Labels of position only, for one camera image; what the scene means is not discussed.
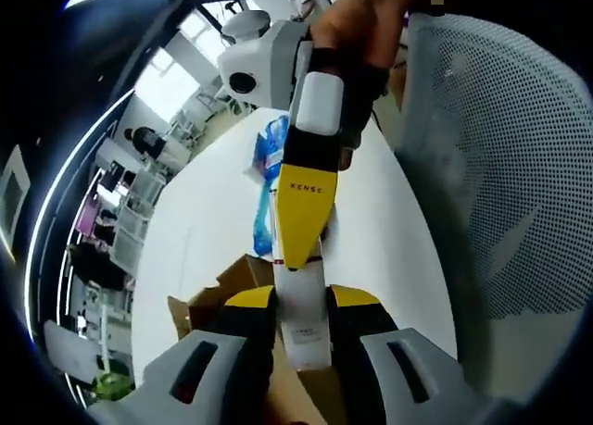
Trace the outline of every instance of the green object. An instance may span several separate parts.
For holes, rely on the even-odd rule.
[[[108,372],[95,378],[95,394],[102,400],[120,400],[132,392],[132,381],[128,376]]]

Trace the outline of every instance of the desk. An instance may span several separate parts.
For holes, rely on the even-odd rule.
[[[163,191],[148,227],[132,307],[136,383],[177,342],[167,295],[187,300],[253,253],[260,186],[243,174],[258,131],[281,115],[258,109],[197,156]],[[380,298],[399,328],[415,328],[451,356],[455,329],[443,271],[416,198],[369,121],[339,176],[324,247],[325,279]]]

